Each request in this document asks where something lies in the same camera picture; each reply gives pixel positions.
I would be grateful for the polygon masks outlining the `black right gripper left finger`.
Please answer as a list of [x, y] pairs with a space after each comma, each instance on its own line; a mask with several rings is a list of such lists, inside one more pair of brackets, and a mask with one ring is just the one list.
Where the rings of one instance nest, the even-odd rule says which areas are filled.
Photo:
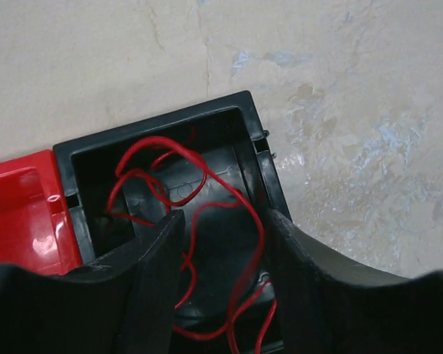
[[166, 353], [182, 211], [62, 276], [0, 264], [0, 353]]

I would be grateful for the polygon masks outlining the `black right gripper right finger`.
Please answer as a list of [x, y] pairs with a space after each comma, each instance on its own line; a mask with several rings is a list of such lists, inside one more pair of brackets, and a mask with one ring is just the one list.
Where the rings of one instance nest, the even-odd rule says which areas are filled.
[[287, 353], [443, 353], [443, 270], [363, 265], [269, 211], [269, 266]]

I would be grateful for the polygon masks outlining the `red plastic bin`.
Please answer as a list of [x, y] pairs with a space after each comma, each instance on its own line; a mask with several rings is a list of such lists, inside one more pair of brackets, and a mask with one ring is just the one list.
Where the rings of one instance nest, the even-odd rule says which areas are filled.
[[45, 275], [83, 264], [51, 150], [0, 162], [0, 263]]

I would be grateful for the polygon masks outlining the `black plastic bin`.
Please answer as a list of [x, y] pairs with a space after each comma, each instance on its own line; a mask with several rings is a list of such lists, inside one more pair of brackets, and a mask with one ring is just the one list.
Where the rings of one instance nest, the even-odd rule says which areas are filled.
[[147, 136], [164, 136], [196, 151], [205, 175], [177, 155], [144, 148], [126, 163], [155, 177], [171, 201], [184, 201], [184, 246], [194, 246], [193, 270], [179, 278], [189, 299], [176, 312], [183, 329], [209, 333], [226, 319], [236, 280], [258, 245], [250, 210], [288, 207], [251, 93], [242, 91], [158, 117], [112, 128], [54, 146], [64, 195], [82, 261], [88, 263], [134, 237], [147, 235], [166, 213], [145, 181], [129, 178], [114, 206], [108, 199], [124, 153]]

